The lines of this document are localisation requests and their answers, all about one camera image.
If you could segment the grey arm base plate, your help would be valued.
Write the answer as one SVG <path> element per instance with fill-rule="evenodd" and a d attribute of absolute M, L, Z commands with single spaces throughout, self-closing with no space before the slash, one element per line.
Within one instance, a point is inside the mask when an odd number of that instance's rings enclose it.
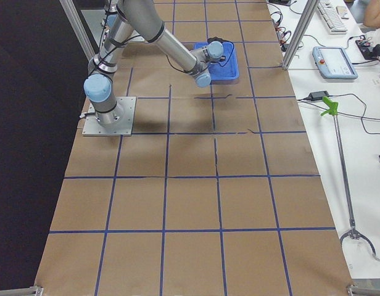
<path fill-rule="evenodd" d="M 136 97 L 116 97 L 117 104 L 109 113 L 98 113 L 90 104 L 85 118 L 83 136 L 131 136 Z"/>

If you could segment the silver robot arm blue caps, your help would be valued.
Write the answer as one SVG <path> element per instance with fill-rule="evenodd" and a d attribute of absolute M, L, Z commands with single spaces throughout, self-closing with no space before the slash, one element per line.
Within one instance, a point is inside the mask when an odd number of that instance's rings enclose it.
<path fill-rule="evenodd" d="M 107 30 L 101 39 L 99 52 L 89 61 L 89 76 L 84 91 L 94 107 L 99 126 L 119 124 L 126 114 L 114 95 L 114 75 L 124 50 L 137 58 L 157 51 L 164 54 L 170 66 L 193 77 L 196 85 L 206 87 L 212 82 L 208 67 L 223 58 L 221 41 L 189 50 L 170 31 L 173 28 L 175 5 L 168 1 L 106 1 Z"/>

